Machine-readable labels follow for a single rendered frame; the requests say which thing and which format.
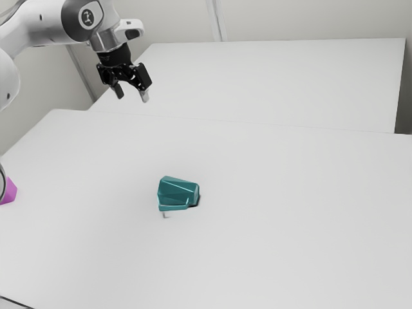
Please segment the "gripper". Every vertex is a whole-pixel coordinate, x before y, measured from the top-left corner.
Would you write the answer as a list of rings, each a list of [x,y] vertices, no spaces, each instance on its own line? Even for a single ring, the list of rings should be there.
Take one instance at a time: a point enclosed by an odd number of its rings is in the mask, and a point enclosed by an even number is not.
[[[97,71],[100,79],[103,84],[111,86],[118,99],[124,97],[119,82],[125,81],[138,90],[143,103],[149,101],[149,87],[153,82],[143,63],[133,64],[127,44],[113,51],[97,53],[97,56],[99,59]]]

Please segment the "teal faceted mug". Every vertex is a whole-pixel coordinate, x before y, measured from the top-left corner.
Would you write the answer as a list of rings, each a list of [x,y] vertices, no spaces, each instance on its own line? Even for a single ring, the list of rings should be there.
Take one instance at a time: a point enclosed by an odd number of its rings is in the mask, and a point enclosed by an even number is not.
[[[196,207],[200,200],[200,186],[197,183],[164,176],[157,192],[160,212],[182,211]]]

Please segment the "magenta block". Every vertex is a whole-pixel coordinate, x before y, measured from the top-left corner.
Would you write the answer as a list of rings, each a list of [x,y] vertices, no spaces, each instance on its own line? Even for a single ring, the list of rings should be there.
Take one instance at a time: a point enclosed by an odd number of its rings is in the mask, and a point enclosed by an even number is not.
[[[7,176],[5,193],[3,194],[3,197],[0,199],[0,205],[4,205],[4,204],[15,201],[16,196],[17,196],[17,187],[15,183],[11,180],[11,178]]]

